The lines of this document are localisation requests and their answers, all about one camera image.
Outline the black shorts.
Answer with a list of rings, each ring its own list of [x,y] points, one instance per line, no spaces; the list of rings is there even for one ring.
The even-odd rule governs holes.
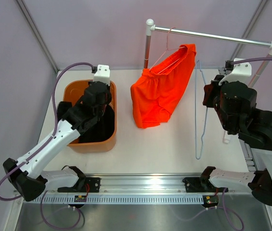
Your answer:
[[[86,113],[85,105],[61,101],[57,108],[58,120],[67,120],[80,136],[72,143],[94,143],[109,139],[115,131],[115,112],[110,105],[105,113]]]

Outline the blue wire hanger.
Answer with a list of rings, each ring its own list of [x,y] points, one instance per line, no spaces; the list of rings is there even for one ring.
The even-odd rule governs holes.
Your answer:
[[[196,160],[200,160],[203,156],[203,149],[204,149],[204,136],[206,134],[206,128],[207,128],[207,111],[208,109],[206,109],[205,111],[205,118],[204,118],[204,124],[203,124],[203,132],[202,135],[200,137],[200,141],[201,141],[201,147],[200,150],[198,150],[198,129],[197,129],[197,74],[198,72],[201,73],[202,76],[202,80],[203,83],[206,84],[206,78],[202,69],[202,63],[200,60],[197,60],[195,63],[195,69],[194,69],[194,144],[195,144],[195,158]]]

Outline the orange shorts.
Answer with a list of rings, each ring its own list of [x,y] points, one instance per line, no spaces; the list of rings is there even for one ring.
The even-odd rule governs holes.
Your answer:
[[[196,45],[182,44],[161,63],[145,68],[131,86],[133,119],[138,128],[169,121],[195,67]]]

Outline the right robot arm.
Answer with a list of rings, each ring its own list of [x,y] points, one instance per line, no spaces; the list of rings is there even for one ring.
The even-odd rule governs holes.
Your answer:
[[[215,109],[229,135],[238,135],[264,163],[255,172],[225,171],[207,167],[200,177],[200,187],[230,188],[251,193],[258,201],[272,206],[272,111],[256,108],[257,92],[240,81],[222,83],[216,75],[204,86],[203,105]]]

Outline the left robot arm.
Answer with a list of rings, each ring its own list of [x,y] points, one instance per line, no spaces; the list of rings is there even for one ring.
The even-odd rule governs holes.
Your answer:
[[[8,181],[25,201],[33,201],[47,190],[79,192],[85,188],[86,176],[76,166],[57,171],[46,171],[45,167],[68,144],[101,121],[111,100],[109,84],[90,82],[76,104],[56,122],[52,133],[25,155],[5,160]]]

